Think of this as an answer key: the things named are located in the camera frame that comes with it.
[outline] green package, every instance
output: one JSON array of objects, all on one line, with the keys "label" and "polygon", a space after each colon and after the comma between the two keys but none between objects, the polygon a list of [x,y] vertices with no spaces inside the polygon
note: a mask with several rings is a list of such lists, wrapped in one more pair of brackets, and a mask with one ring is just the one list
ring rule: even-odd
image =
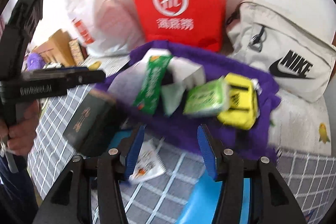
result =
[{"label": "green package", "polygon": [[221,77],[190,90],[183,114],[192,117],[216,116],[228,109],[228,103],[228,85]]},{"label": "green package", "polygon": [[141,90],[133,106],[150,115],[155,113],[159,103],[161,82],[172,56],[151,56]]}]

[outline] dark blue sleeve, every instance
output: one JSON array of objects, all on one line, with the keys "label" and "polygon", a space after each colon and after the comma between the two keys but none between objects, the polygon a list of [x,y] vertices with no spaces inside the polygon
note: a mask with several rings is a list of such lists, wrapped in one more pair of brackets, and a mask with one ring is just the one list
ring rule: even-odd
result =
[{"label": "dark blue sleeve", "polygon": [[20,216],[23,223],[31,224],[38,210],[34,186],[26,169],[11,173],[6,157],[0,157],[0,177],[3,182],[5,199],[14,213]]}]

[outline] nike swoosh logo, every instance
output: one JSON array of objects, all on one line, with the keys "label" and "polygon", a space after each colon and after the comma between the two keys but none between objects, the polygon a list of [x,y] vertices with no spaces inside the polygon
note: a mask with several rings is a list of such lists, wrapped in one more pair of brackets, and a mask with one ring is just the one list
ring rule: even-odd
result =
[{"label": "nike swoosh logo", "polygon": [[294,75],[294,74],[290,74],[290,73],[286,73],[286,72],[282,72],[279,70],[278,68],[278,64],[280,63],[282,58],[280,58],[279,60],[275,61],[273,64],[271,64],[269,66],[269,72],[275,76],[275,77],[281,77],[281,78],[293,78],[293,79],[315,79],[315,78],[309,78],[306,76],[301,76],[301,75]]}]

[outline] white plastic bag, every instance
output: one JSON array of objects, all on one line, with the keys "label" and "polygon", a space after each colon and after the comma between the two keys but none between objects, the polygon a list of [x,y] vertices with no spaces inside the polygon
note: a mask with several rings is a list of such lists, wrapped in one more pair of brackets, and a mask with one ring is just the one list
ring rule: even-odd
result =
[{"label": "white plastic bag", "polygon": [[94,57],[127,54],[144,43],[139,25],[119,0],[65,0],[69,19]]}]

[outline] white packet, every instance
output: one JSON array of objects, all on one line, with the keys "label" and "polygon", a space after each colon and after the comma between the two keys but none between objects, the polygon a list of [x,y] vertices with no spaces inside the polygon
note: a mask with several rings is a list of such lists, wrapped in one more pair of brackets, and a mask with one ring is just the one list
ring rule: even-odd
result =
[{"label": "white packet", "polygon": [[129,177],[131,184],[153,179],[166,172],[159,155],[156,153],[152,140],[142,144],[137,163],[132,175]]}]

